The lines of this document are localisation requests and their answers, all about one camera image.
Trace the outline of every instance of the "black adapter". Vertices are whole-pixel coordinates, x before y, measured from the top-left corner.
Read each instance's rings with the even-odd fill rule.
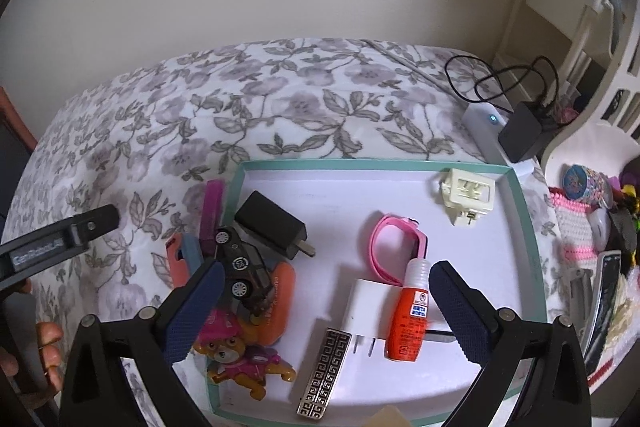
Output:
[[[309,257],[316,255],[316,249],[306,242],[305,224],[257,190],[236,212],[235,220],[249,235],[287,259],[293,259],[298,251]]]
[[[553,117],[535,102],[520,102],[498,134],[498,142],[509,160],[517,163],[542,151],[560,129]]]

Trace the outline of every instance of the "wheel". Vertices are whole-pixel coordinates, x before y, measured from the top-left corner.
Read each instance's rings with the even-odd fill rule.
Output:
[[[226,230],[220,230],[216,234],[216,243],[218,245],[224,245],[225,243],[228,243],[229,241],[231,241],[231,234],[229,234]]]
[[[245,281],[234,282],[233,286],[231,286],[231,295],[237,299],[246,297],[249,295],[249,285]]]

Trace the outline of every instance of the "black toy car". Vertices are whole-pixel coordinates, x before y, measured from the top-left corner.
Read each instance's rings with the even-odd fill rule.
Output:
[[[215,243],[215,256],[225,267],[225,292],[259,317],[271,307],[275,297],[262,256],[254,245],[243,242],[233,227],[217,229]]]

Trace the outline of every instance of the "finger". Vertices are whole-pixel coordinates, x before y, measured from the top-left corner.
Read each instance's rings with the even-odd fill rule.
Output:
[[[39,322],[36,324],[38,346],[49,346],[62,338],[62,328],[53,322]]]
[[[21,293],[31,293],[31,279],[27,279],[24,282],[24,286],[20,288]]]
[[[49,384],[56,390],[56,393],[59,393],[62,390],[62,377],[60,376],[60,371],[52,367],[47,372],[47,378],[49,380]]]
[[[60,363],[62,363],[60,350],[56,346],[44,346],[40,350],[40,358],[42,359],[42,365],[45,370],[58,367]]]
[[[4,347],[0,347],[0,368],[8,377],[14,377],[18,373],[18,361]]]

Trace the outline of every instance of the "floral bedding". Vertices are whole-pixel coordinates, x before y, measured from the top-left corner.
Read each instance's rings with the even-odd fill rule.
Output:
[[[132,317],[172,288],[164,250],[198,229],[205,182],[231,179],[264,158],[423,158],[482,162],[460,124],[464,104],[443,66],[459,52],[377,42],[281,39],[193,52],[122,74],[66,102],[22,176],[3,242],[63,217],[113,203],[120,228],[33,281],[42,320],[62,325],[63,356],[85,314]],[[475,97],[484,66],[457,60],[452,81]],[[483,96],[498,92],[484,83]],[[548,318],[565,311],[558,222],[542,172],[522,181],[536,232]],[[201,362],[176,373],[209,408]],[[130,363],[127,374],[150,425],[161,425]]]

